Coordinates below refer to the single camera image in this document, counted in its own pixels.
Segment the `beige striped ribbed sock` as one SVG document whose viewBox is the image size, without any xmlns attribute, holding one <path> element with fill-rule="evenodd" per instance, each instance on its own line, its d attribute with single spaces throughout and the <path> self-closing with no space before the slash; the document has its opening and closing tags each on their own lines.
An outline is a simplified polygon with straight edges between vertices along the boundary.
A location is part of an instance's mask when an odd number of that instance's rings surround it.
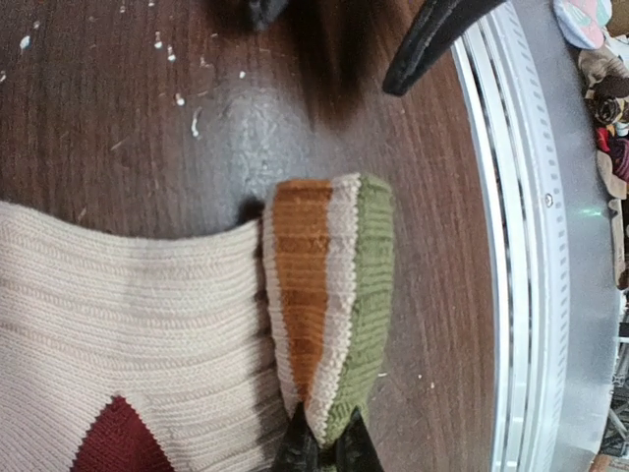
<svg viewBox="0 0 629 472">
<path fill-rule="evenodd" d="M 335 443 L 382 362 L 390 188 L 277 185 L 192 239 L 112 236 L 1 206 L 5 471 L 269 471 L 298 405 Z"/>
</svg>

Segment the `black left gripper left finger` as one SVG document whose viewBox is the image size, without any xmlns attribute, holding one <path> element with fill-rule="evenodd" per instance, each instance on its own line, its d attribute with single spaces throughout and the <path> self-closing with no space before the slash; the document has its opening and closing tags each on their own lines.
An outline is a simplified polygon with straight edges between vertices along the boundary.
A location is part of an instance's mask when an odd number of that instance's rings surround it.
<svg viewBox="0 0 629 472">
<path fill-rule="evenodd" d="M 304 405 L 298 405 L 278 448 L 270 472 L 316 472 L 319 448 Z"/>
</svg>

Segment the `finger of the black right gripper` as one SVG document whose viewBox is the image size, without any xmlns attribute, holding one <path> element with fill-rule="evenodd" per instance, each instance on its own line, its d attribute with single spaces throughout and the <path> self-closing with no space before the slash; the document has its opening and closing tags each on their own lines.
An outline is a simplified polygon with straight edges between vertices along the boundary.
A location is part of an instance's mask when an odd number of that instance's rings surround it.
<svg viewBox="0 0 629 472">
<path fill-rule="evenodd" d="M 426 1 L 386 72 L 382 90 L 403 96 L 473 23 L 503 0 Z"/>
<path fill-rule="evenodd" d="M 248 0 L 247 15 L 255 30 L 266 30 L 283 13 L 289 0 Z"/>
</svg>

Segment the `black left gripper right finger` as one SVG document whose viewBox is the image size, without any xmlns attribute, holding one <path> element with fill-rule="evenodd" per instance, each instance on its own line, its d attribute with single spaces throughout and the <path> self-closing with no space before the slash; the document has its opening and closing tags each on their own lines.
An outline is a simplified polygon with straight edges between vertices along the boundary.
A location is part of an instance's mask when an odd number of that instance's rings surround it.
<svg viewBox="0 0 629 472">
<path fill-rule="evenodd" d="M 355 409 L 341 437 L 335 443 L 338 472 L 383 472 L 369 431 L 359 409 Z"/>
</svg>

